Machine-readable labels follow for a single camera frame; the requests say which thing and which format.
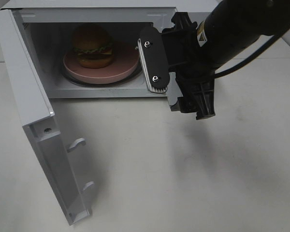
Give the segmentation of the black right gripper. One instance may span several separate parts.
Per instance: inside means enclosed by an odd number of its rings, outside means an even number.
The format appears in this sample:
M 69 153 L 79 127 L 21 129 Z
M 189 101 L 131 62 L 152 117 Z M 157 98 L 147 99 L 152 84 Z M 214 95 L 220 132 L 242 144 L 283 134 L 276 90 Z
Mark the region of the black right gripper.
M 198 42 L 198 29 L 203 27 L 215 34 L 216 23 L 192 22 L 188 12 L 176 12 L 170 28 L 162 31 L 162 41 L 169 70 L 176 72 L 176 83 L 182 93 L 177 98 L 177 110 L 181 113 L 196 113 L 196 119 L 216 115 L 214 107 L 215 70 Z

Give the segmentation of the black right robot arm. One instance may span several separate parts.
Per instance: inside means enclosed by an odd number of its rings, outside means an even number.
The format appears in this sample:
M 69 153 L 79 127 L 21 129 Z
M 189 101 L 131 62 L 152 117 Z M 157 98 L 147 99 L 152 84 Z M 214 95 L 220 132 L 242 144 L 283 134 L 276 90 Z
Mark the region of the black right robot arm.
M 215 80 L 246 66 L 290 29 L 290 0 L 224 0 L 201 23 L 185 12 L 162 31 L 169 70 L 182 93 L 172 111 L 215 115 Z

